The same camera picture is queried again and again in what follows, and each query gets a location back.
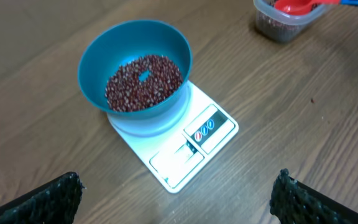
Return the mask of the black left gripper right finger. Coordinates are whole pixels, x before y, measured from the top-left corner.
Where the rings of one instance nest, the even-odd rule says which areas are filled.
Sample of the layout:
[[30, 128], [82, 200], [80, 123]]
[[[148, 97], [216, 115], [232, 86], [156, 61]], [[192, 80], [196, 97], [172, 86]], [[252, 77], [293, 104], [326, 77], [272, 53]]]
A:
[[282, 224], [358, 224], [358, 213], [290, 177], [282, 169], [273, 183], [270, 214]]

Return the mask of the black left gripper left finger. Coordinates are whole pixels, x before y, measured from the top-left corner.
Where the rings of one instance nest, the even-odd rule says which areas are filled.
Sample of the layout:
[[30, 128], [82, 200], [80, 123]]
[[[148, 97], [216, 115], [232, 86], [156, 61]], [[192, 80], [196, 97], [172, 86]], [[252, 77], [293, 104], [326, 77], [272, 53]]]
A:
[[0, 206], [0, 224], [73, 223], [83, 195], [76, 172], [67, 172]]

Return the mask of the red measuring scoop blue handle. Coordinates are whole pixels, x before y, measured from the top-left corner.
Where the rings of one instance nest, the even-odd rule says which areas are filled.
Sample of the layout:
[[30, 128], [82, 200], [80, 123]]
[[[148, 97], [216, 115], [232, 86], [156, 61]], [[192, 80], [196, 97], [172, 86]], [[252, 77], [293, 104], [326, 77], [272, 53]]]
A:
[[358, 0], [279, 0], [274, 4], [274, 8], [285, 14], [302, 16], [308, 14], [315, 4], [342, 4], [358, 7]]

